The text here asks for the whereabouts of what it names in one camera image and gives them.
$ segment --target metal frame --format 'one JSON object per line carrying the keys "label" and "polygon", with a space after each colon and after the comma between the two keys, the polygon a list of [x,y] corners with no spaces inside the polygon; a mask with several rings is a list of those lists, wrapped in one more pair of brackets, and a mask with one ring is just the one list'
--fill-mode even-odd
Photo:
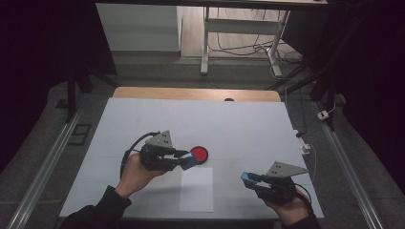
{"label": "metal frame", "polygon": [[249,20],[234,20],[234,19],[210,19],[209,7],[205,8],[204,18],[204,35],[202,45],[202,65],[201,75],[208,74],[208,35],[210,32],[223,32],[223,33],[241,33],[241,34],[261,34],[261,35],[274,35],[273,44],[271,49],[266,49],[266,54],[271,64],[271,69],[274,75],[282,76],[280,67],[277,64],[275,53],[281,35],[283,34],[284,27],[288,19],[289,11],[285,11],[281,21],[249,21]]}
{"label": "metal frame", "polygon": [[42,191],[44,190],[49,178],[51,177],[57,161],[59,160],[63,150],[65,149],[66,144],[68,143],[69,137],[75,128],[75,124],[81,117],[88,97],[89,95],[83,94],[78,99],[78,109],[75,115],[72,117],[70,123],[65,124],[51,150],[48,152],[48,155],[42,163],[41,168],[39,169],[28,191],[21,200],[20,205],[18,205],[17,210],[12,216],[7,229],[22,229],[25,227],[33,211],[33,208],[35,207],[42,194]]}
{"label": "metal frame", "polygon": [[[317,113],[321,112],[320,109],[316,106],[315,102],[312,102],[312,105]],[[336,132],[331,131],[329,125],[325,121],[323,121],[321,124],[325,135],[333,149],[333,152],[336,155],[336,160],[339,163],[340,168],[342,169],[343,174],[345,175],[346,180],[348,181],[349,186],[352,189],[354,197],[359,203],[360,209],[364,215],[364,219],[367,221],[369,227],[372,229],[384,228],[377,212],[375,211],[369,195],[363,188],[363,185],[361,184],[360,179],[358,178],[358,175],[355,172],[345,149],[340,143],[339,137],[337,136]]]}

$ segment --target white paper sheet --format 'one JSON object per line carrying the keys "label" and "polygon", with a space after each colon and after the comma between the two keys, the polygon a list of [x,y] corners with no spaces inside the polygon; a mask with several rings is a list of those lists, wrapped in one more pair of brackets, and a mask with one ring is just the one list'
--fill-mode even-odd
{"label": "white paper sheet", "polygon": [[181,212],[213,212],[212,168],[191,168],[181,176]]}

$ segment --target aluminum rail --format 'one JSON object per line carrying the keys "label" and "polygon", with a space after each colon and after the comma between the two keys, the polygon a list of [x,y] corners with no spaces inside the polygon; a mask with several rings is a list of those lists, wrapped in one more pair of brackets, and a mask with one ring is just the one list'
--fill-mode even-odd
{"label": "aluminum rail", "polygon": [[17,210],[7,226],[7,229],[22,229],[25,227],[30,215],[35,207],[36,202],[39,200],[42,191],[44,190],[53,169],[59,160],[62,152],[68,143],[69,137],[71,136],[72,131],[75,128],[75,124],[80,119],[81,114],[83,113],[84,105],[87,103],[88,95],[81,95],[77,102],[77,111],[70,123],[66,123],[54,142],[51,150],[48,152],[47,157],[42,163],[38,173],[33,179],[29,189],[27,190],[25,196],[18,205]]}
{"label": "aluminum rail", "polygon": [[[317,113],[321,112],[314,102],[312,103],[312,105],[314,106]],[[363,185],[361,184],[357,176],[357,173],[353,169],[352,163],[348,158],[348,155],[343,149],[336,132],[331,131],[330,127],[325,122],[322,122],[321,124],[325,132],[325,135],[327,136],[327,139],[337,158],[337,161],[339,162],[340,168],[342,169],[343,174],[345,175],[346,180],[348,181],[349,186],[352,189],[352,193],[359,202],[360,209],[363,212],[364,218],[369,224],[369,227],[372,229],[384,228],[381,223],[381,220],[379,219],[378,214],[375,211],[373,203],[369,198],[369,195],[363,188]]]}

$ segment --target white table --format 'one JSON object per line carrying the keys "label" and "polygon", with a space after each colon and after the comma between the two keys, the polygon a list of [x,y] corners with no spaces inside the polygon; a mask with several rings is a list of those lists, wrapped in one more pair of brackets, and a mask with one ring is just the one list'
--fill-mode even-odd
{"label": "white table", "polygon": [[[135,140],[165,130],[179,150],[198,145],[208,150],[201,167],[212,169],[213,195],[207,201],[213,201],[213,211],[180,211],[184,189],[178,167],[132,195],[125,218],[277,219],[244,187],[242,172],[265,174],[275,160],[306,167],[284,103],[110,98],[60,216],[97,204],[107,185],[118,184],[120,161]],[[293,180],[309,190],[315,214],[322,218],[309,175]]]}

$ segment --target wooden table edge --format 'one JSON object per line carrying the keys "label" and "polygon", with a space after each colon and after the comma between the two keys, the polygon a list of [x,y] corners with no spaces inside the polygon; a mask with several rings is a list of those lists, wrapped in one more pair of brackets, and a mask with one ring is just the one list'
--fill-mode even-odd
{"label": "wooden table edge", "polygon": [[281,102],[277,92],[258,90],[118,87],[114,91],[113,97],[213,101],[232,98],[235,101],[243,102]]}

